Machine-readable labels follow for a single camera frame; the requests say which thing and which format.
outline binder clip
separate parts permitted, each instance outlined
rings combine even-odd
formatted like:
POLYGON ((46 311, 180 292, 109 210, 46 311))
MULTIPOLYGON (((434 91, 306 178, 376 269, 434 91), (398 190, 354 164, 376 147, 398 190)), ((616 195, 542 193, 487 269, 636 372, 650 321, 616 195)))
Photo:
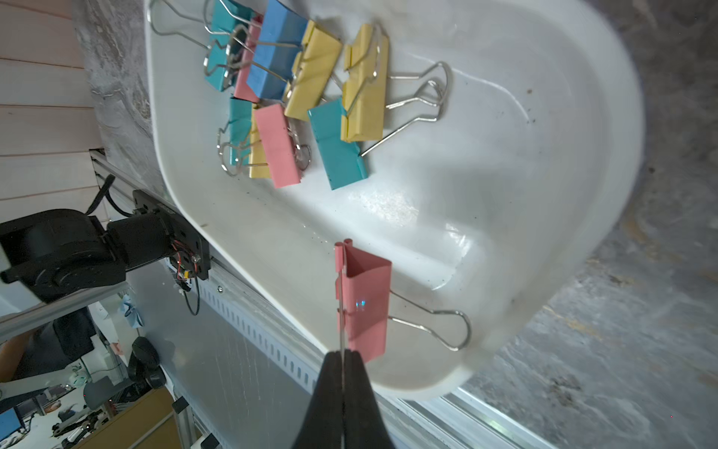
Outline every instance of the binder clip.
POLYGON ((249 155, 249 145, 246 145, 250 137, 252 127, 253 104, 249 101, 230 99, 230 116, 224 128, 217 130, 217 152, 220 158, 220 165, 227 175, 235 177, 239 167, 230 171, 229 166, 242 165, 242 161, 249 155), (222 135, 229 129, 229 141, 221 143, 222 135), (225 163, 225 152, 229 148, 228 164, 225 163))
POLYGON ((297 54, 292 66, 292 82, 286 86, 284 114, 294 119, 309 121, 307 111, 319 104, 322 92, 329 81, 342 43, 309 21, 302 38, 302 51, 297 54))
POLYGON ((387 321, 394 321, 422 330, 436 338, 450 351, 460 351, 471 341, 471 322, 460 310, 432 310, 391 290, 391 261, 362 251, 351 239, 334 245, 340 346, 344 351, 345 336, 349 349, 358 351, 365 363, 386 352, 387 321), (466 337, 453 346, 425 325, 389 315, 389 295, 407 301, 432 315, 458 315, 466 325, 466 337))
POLYGON ((373 149, 375 149, 379 145, 382 145, 389 139, 395 137, 398 133, 409 128, 412 124, 418 123, 420 121, 427 121, 427 122, 433 123, 435 121, 438 121, 442 117, 442 115, 444 113, 444 104, 446 102, 447 97, 449 96, 449 93, 451 92, 451 87, 452 87, 451 68, 444 61, 439 61, 437 63, 434 63, 431 67, 427 68, 422 73, 390 75, 388 78, 390 80, 420 80, 423 77, 427 76, 431 71, 433 71, 436 68, 442 68, 444 70, 444 74, 446 75, 446 86, 444 87, 444 89, 441 88, 439 83, 434 78, 430 78, 430 79, 424 81, 419 86, 419 88, 414 93, 414 96, 405 98, 400 101, 396 101, 394 103, 391 103, 391 104, 388 104, 385 106, 386 110, 391 110, 391 109, 399 108, 399 107, 405 106, 407 104, 413 103, 414 101, 420 101, 421 103, 426 104, 428 106, 438 108, 436 115, 420 114, 420 115, 412 118, 411 120, 407 121, 405 124, 401 125, 399 128, 394 129, 391 133, 382 137, 381 140, 379 140, 378 142, 374 143, 369 148, 367 148, 363 152, 361 152, 361 154, 360 154, 361 157, 366 156, 373 149), (436 91, 436 93, 437 93, 436 100, 427 99, 426 97, 424 97, 421 94, 421 92, 427 86, 433 88, 436 91))
POLYGON ((205 0, 201 19, 183 14, 175 8, 169 0, 162 0, 177 16, 204 25, 205 30, 210 34, 210 37, 212 37, 210 44, 206 45, 179 31, 159 31, 155 27, 152 19, 153 7, 156 2, 157 0, 151 0, 147 6, 147 21, 150 23, 152 31, 160 36, 171 36, 175 34, 184 37, 193 44, 199 45, 207 50, 204 60, 205 78, 219 91, 224 91, 229 87, 235 74, 232 70, 229 70, 230 62, 235 57, 233 54, 234 46, 232 45, 233 35, 241 32, 241 29, 237 29, 237 25, 240 22, 250 24, 250 19, 255 14, 254 11, 246 6, 234 3, 232 0, 217 0, 214 6, 212 23, 209 24, 207 19, 207 6, 210 0, 205 0))
POLYGON ((342 140, 379 140, 384 129, 389 39, 378 25, 364 24, 344 50, 349 79, 342 90, 342 140))
POLYGON ((234 89, 234 97, 242 100, 251 101, 252 103, 259 103, 259 97, 252 91, 247 85, 247 77, 249 76, 249 70, 251 69, 251 63, 254 59, 254 49, 259 41, 259 33, 261 32, 262 17, 258 16, 252 19, 249 24, 249 29, 246 33, 247 39, 244 42, 244 50, 240 58, 240 69, 237 72, 237 82, 234 89))
POLYGON ((332 190, 368 176, 364 159, 359 155, 359 144, 340 138, 342 111, 340 99, 309 110, 309 122, 332 190))
POLYGON ((247 78, 259 98, 282 99, 307 22, 278 0, 269 0, 247 78))
POLYGON ((299 184, 299 171, 309 166, 311 154, 309 146, 297 143, 297 134, 289 126, 282 105, 256 109, 254 117, 274 187, 299 184))
POLYGON ((429 74, 436 67, 443 67, 447 73, 446 90, 443 91, 435 79, 428 79, 422 83, 413 96, 400 101, 388 104, 386 110, 395 109, 408 105, 414 101, 420 101, 428 106, 438 107, 437 115, 430 116, 422 114, 414 117, 409 122, 392 131, 389 135, 376 142, 374 145, 362 152, 356 142, 345 142, 340 138, 340 122, 342 120, 342 105, 339 100, 324 103, 321 106, 309 110, 309 122, 312 125, 314 138, 317 140, 319 152, 322 155, 324 169, 329 178, 329 185, 334 189, 338 189, 353 182, 366 179, 368 176, 364 165, 363 157, 378 145, 386 142, 390 138, 396 136, 399 132, 408 128, 409 125, 418 121, 437 121, 441 118, 443 104, 451 89, 451 78, 449 77, 448 65, 444 62, 438 62, 425 70, 423 73, 411 75, 395 75, 397 79, 421 79, 429 74), (433 88, 437 93, 437 99, 432 100, 422 95, 427 88, 433 88))
POLYGON ((249 154, 249 177, 251 178, 271 178, 267 158, 264 154, 264 146, 259 136, 259 128, 257 128, 257 119, 252 112, 252 130, 249 132, 249 144, 251 152, 249 154))

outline blue binder clip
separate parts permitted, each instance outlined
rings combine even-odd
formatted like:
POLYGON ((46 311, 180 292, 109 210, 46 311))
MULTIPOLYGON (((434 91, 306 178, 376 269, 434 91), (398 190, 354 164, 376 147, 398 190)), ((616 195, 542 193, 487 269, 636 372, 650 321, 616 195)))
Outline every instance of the blue binder clip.
POLYGON ((332 190, 368 176, 359 145, 340 138, 343 109, 341 99, 337 99, 309 110, 309 122, 332 190))
POLYGON ((231 98, 229 103, 229 119, 224 128, 217 130, 217 153, 220 164, 230 176, 236 176, 237 170, 230 171, 228 165, 236 166, 240 161, 250 154, 249 133, 252 130, 252 108, 254 104, 250 101, 231 98), (222 143, 222 135, 229 130, 229 141, 222 143), (228 164, 225 163, 225 149, 229 147, 228 164))
POLYGON ((247 77, 247 85, 259 98, 282 99, 308 23, 278 0, 269 0, 247 77))

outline yellow binder clip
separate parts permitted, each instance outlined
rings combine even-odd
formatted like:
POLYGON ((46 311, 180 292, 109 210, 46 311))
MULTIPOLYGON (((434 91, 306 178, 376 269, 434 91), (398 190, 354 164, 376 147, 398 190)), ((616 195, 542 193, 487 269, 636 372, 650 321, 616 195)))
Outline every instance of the yellow binder clip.
POLYGON ((345 47, 344 70, 349 79, 342 90, 344 142, 381 139, 388 56, 389 39, 378 25, 362 25, 354 43, 345 47))
POLYGON ((319 104, 334 65, 342 52, 342 43, 309 21, 302 38, 303 50, 294 59, 294 77, 284 91, 284 115, 309 121, 307 111, 319 104))
POLYGON ((252 130, 249 132, 249 144, 252 148, 249 154, 249 177, 253 178, 271 178, 269 167, 267 166, 267 158, 264 154, 264 147, 259 137, 259 128, 257 128, 257 120, 254 118, 254 111, 258 106, 254 106, 252 111, 252 130))

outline computer monitor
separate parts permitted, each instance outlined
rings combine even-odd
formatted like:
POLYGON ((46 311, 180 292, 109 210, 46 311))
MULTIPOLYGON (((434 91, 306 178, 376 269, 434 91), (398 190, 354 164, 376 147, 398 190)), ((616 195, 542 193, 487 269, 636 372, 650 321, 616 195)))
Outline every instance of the computer monitor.
POLYGON ((0 441, 25 427, 15 407, 0 413, 0 441))

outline blue cloth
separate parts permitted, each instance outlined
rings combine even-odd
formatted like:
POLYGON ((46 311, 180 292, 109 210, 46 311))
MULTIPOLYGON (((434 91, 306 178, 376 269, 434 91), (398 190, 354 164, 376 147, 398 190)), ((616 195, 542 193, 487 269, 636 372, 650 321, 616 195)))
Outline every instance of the blue cloth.
POLYGON ((127 323, 132 326, 133 329, 141 328, 142 326, 144 326, 144 323, 142 323, 142 318, 139 316, 139 312, 134 307, 132 299, 129 297, 129 295, 124 295, 122 297, 122 304, 120 304, 120 313, 125 315, 127 323))

